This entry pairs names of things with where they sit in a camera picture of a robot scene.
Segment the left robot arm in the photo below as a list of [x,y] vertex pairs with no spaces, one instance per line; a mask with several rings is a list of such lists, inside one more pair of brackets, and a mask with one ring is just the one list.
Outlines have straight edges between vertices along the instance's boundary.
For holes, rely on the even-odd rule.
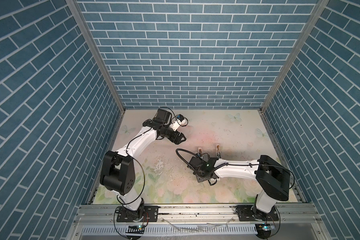
[[118,201],[126,210],[134,214],[144,211],[144,200],[141,193],[134,189],[136,180],[135,163],[139,164],[137,157],[154,141],[159,138],[168,139],[179,145],[185,142],[184,134],[178,128],[185,127],[188,119],[181,114],[174,114],[167,107],[157,110],[152,119],[145,120],[139,133],[125,146],[108,151],[103,159],[100,184],[107,190],[116,193]]

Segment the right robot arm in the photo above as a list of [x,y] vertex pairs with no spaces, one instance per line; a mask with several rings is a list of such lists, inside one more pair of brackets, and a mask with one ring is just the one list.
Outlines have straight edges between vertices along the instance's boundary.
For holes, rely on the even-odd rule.
[[199,183],[221,178],[256,181],[262,190],[256,195],[253,215],[266,216],[277,202],[289,200],[292,173],[267,155],[250,161],[228,161],[221,158],[204,160],[195,155],[187,166]]

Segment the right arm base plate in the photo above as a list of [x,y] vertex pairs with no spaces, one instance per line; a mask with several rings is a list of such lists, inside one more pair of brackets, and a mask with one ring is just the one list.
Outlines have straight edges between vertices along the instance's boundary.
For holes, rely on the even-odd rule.
[[238,205],[235,207],[235,212],[238,215],[240,222],[266,222],[266,221],[278,221],[280,219],[276,207],[272,207],[269,213],[264,213],[255,208],[255,205]]

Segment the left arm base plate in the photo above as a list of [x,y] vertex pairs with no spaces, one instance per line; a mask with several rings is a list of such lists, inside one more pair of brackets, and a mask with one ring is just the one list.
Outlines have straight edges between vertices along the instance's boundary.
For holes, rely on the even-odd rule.
[[159,206],[139,207],[136,211],[120,207],[117,210],[116,217],[118,223],[141,222],[145,218],[145,222],[157,222],[159,215]]

